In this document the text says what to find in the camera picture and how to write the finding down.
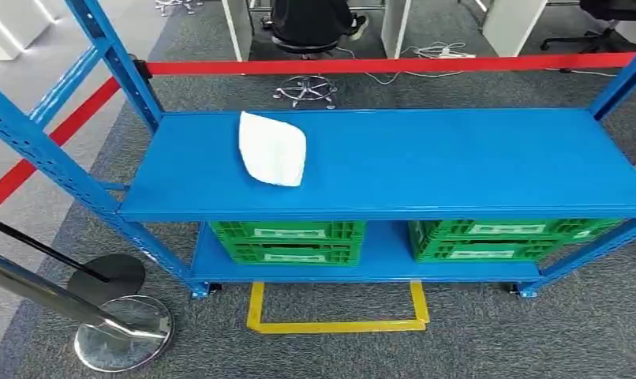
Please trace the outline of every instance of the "black chair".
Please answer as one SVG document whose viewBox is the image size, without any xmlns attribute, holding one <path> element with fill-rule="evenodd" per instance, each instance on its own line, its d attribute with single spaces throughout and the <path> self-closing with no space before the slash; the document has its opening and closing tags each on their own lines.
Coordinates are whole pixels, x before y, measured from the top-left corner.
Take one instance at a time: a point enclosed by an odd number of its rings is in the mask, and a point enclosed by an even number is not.
<svg viewBox="0 0 636 379">
<path fill-rule="evenodd" d="M 320 59 L 339 45 L 342 26 L 326 0 L 274 0 L 271 4 L 271 41 L 282 51 L 302 59 Z M 276 89 L 274 97 L 301 101 L 326 100 L 334 109 L 337 88 L 320 75 L 291 77 Z"/>
<path fill-rule="evenodd" d="M 581 53 L 593 53 L 600 49 L 617 51 L 618 48 L 613 45 L 611 37 L 618 22 L 636 21 L 636 0 L 581 0 L 579 5 L 592 17 L 611 23 L 601 33 L 588 31 L 582 37 L 547 38 L 541 44 L 541 50 L 548 50 L 550 43 L 568 42 L 587 43 Z"/>
</svg>

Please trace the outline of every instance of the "green plastic crate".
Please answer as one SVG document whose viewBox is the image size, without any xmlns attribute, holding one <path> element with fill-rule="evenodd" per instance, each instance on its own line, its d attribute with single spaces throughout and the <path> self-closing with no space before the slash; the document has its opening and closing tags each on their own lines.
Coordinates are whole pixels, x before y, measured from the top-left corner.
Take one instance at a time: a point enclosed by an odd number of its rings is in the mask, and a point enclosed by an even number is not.
<svg viewBox="0 0 636 379">
<path fill-rule="evenodd" d="M 440 239 L 544 238 L 585 242 L 618 225 L 614 219 L 422 221 L 426 235 Z M 411 227 L 418 227 L 412 222 Z"/>
<path fill-rule="evenodd" d="M 276 244 L 249 243 L 224 245 L 232 260 L 247 265 L 356 265 L 360 259 L 360 243 Z"/>
<path fill-rule="evenodd" d="M 441 239 L 410 224 L 413 257 L 418 262 L 454 261 L 538 261 L 560 248 L 556 239 Z"/>
<path fill-rule="evenodd" d="M 319 242 L 356 243 L 365 234 L 365 222 L 211 222 L 211 229 L 222 243 Z"/>
</svg>

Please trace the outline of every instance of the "shelf unit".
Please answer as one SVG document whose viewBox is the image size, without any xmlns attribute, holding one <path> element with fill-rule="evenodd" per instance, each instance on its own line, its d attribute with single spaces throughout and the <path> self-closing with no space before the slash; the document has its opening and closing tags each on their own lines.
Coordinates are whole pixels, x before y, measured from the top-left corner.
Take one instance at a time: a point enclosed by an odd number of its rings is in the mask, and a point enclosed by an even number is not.
<svg viewBox="0 0 636 379">
<path fill-rule="evenodd" d="M 298 188 L 245 171 L 238 113 L 163 111 L 96 0 L 66 0 L 93 46 L 29 115 L 0 93 L 0 138 L 193 296 L 210 282 L 513 283 L 523 297 L 636 238 L 636 171 L 600 120 L 636 85 L 636 57 L 587 109 L 261 111 L 307 137 Z M 106 186 L 43 131 L 102 59 L 153 133 L 134 180 Z M 107 191 L 126 189 L 122 202 Z M 540 270 L 533 262 L 413 261 L 403 220 L 627 218 Z M 236 265 L 211 220 L 367 220 L 354 267 Z M 142 222 L 200 222 L 190 266 Z"/>
</svg>

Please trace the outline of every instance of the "white cloth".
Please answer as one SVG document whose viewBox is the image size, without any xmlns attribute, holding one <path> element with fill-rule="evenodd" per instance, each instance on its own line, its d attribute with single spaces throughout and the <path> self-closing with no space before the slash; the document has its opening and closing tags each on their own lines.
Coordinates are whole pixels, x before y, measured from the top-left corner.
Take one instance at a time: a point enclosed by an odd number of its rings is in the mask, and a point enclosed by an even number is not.
<svg viewBox="0 0 636 379">
<path fill-rule="evenodd" d="M 255 179 L 276 186 L 299 186 L 304 174 L 306 136 L 291 124 L 242 112 L 239 151 Z"/>
</svg>

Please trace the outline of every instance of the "yellow tape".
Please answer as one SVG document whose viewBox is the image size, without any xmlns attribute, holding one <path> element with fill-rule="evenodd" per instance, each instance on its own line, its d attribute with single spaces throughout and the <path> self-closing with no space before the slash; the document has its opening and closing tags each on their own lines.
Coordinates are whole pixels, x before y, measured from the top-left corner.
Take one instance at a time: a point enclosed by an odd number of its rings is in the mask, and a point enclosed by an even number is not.
<svg viewBox="0 0 636 379">
<path fill-rule="evenodd" d="M 262 318 L 264 283 L 254 282 L 246 326 L 262 334 L 313 334 L 313 333 L 360 333 L 402 332 L 425 330 L 429 323 L 429 312 L 420 281 L 410 283 L 411 300 L 416 314 L 415 320 L 349 321 L 349 322 L 266 322 Z"/>
</svg>

